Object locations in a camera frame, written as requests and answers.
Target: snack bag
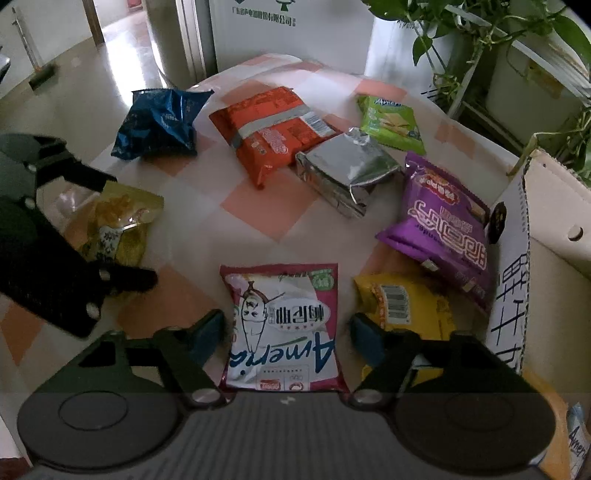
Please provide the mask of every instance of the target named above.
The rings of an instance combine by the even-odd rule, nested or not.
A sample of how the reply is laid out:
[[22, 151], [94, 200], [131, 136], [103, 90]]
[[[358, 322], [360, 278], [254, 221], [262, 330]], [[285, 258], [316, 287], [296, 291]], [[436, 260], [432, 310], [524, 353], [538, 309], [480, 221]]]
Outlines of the snack bag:
[[342, 390], [335, 355], [337, 265], [222, 266], [234, 301], [222, 388]]
[[[418, 333], [423, 340], [449, 340], [456, 330], [447, 298], [437, 295], [420, 278], [393, 274], [358, 276], [353, 279], [361, 297], [361, 310], [383, 330], [406, 328]], [[413, 362], [417, 371], [413, 385], [437, 378], [440, 368], [425, 360]], [[365, 365], [361, 379], [372, 368]]]
[[585, 415], [580, 403], [569, 408], [566, 423], [569, 429], [570, 478], [574, 480], [583, 467], [591, 446], [591, 436], [585, 426]]
[[193, 121], [212, 95], [212, 90], [136, 90], [134, 102], [117, 132], [111, 155], [122, 160], [133, 160], [142, 155], [194, 155]]
[[148, 225], [164, 209], [164, 199], [145, 190], [107, 181], [88, 224], [80, 253], [88, 260], [137, 267], [146, 249]]
[[209, 118], [236, 149], [257, 188], [274, 170], [292, 163], [296, 153], [337, 134], [286, 87], [259, 93]]
[[448, 172], [409, 152], [401, 219], [376, 238], [421, 262], [485, 308], [488, 207]]
[[424, 155], [425, 146], [412, 108], [370, 95], [359, 96], [357, 104], [363, 113], [361, 130], [381, 144]]
[[368, 134], [353, 127], [304, 153], [295, 155], [297, 174], [340, 213], [365, 215], [376, 185], [400, 165]]

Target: foil packaging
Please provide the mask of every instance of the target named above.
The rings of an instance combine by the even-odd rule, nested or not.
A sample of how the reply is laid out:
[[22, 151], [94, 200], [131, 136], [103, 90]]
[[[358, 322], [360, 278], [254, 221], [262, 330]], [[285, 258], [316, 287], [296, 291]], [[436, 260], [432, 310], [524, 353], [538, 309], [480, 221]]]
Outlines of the foil packaging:
[[368, 134], [351, 128], [295, 156], [297, 174], [350, 218], [365, 215], [375, 186], [401, 166]]

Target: printed logo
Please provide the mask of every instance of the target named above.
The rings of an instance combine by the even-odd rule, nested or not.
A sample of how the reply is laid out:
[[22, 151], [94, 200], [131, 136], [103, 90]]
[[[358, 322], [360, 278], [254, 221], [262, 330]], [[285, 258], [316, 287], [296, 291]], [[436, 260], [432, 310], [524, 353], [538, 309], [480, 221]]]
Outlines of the printed logo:
[[431, 190], [449, 205], [457, 205], [460, 203], [460, 195], [457, 188], [431, 170], [427, 170], [425, 175], [418, 177], [416, 182], [421, 187], [426, 187]]
[[285, 137], [283, 135], [281, 135], [277, 130], [271, 130], [270, 128], [263, 128], [262, 130], [259, 130], [259, 133], [267, 141], [267, 143], [271, 146], [271, 148], [273, 149], [273, 152], [280, 153], [283, 155], [287, 155], [289, 153], [289, 150], [287, 150], [287, 147], [283, 143], [283, 141], [285, 140]]
[[330, 318], [330, 308], [315, 299], [279, 300], [268, 311], [268, 323], [279, 330], [311, 331]]
[[288, 12], [288, 11], [289, 11], [289, 9], [287, 8], [287, 5], [291, 5], [291, 4], [294, 4], [294, 3], [296, 2], [296, 0], [287, 0], [287, 1], [286, 1], [286, 0], [283, 0], [283, 1], [280, 1], [280, 0], [275, 0], [275, 1], [276, 1], [278, 4], [280, 4], [280, 5], [281, 5], [281, 11], [282, 11], [282, 12]]
[[[301, 347], [301, 342], [306, 342], [303, 348]], [[314, 359], [314, 371], [316, 374], [319, 374], [326, 365], [326, 362], [332, 357], [334, 351], [334, 339], [323, 342], [320, 333], [314, 332], [313, 339], [308, 340], [308, 338], [304, 336], [297, 339], [295, 342], [290, 342], [289, 345], [267, 345], [267, 348], [262, 353], [261, 351], [256, 350], [243, 350], [242, 352], [235, 353], [230, 351], [230, 361], [228, 365], [229, 368], [237, 368], [242, 364], [246, 367], [253, 367], [256, 365], [263, 366], [267, 363], [276, 364], [283, 359], [286, 361], [299, 361], [301, 358], [308, 358], [312, 355]]]
[[381, 105], [381, 106], [402, 106], [401, 103], [393, 102], [391, 100], [385, 100], [383, 98], [376, 98], [374, 100], [374, 105]]
[[332, 270], [313, 272], [312, 286], [318, 291], [332, 290], [335, 286], [335, 278], [332, 276]]
[[304, 391], [304, 384], [302, 382], [293, 382], [290, 384], [289, 389], [292, 392], [301, 392]]
[[281, 381], [279, 380], [261, 380], [261, 390], [279, 391], [281, 390]]
[[432, 208], [426, 209], [422, 200], [415, 200], [414, 206], [407, 212], [416, 219], [422, 231], [432, 232], [439, 236], [446, 247], [466, 257], [481, 270], [486, 270], [486, 246], [470, 235], [465, 235], [462, 230], [455, 228], [441, 214]]

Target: yellow snack bag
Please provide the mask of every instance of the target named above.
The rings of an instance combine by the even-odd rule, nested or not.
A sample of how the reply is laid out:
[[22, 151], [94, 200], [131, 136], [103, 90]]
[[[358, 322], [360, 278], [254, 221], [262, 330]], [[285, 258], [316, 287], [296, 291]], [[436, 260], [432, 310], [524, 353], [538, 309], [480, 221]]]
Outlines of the yellow snack bag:
[[[353, 279], [359, 290], [361, 310], [386, 331], [406, 328], [423, 340], [449, 340], [456, 330], [447, 299], [434, 294], [420, 277], [395, 274], [358, 276]], [[414, 385], [436, 378], [441, 369], [417, 367]], [[362, 380], [371, 372], [365, 365]]]
[[144, 256], [148, 225], [163, 209], [164, 198], [107, 181], [90, 214], [88, 240], [80, 253], [88, 261], [137, 267]]

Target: circular pad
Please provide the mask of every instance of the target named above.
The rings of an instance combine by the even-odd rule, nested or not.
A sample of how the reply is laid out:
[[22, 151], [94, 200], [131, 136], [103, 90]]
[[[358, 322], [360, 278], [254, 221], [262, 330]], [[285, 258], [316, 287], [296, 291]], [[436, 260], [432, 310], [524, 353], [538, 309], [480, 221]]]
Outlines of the circular pad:
[[520, 471], [554, 436], [554, 414], [540, 394], [412, 393], [420, 390], [413, 388], [395, 406], [396, 435], [412, 453], [444, 469]]
[[21, 407], [18, 433], [38, 460], [60, 469], [101, 470], [156, 450], [179, 419], [174, 397], [162, 389], [34, 393]]

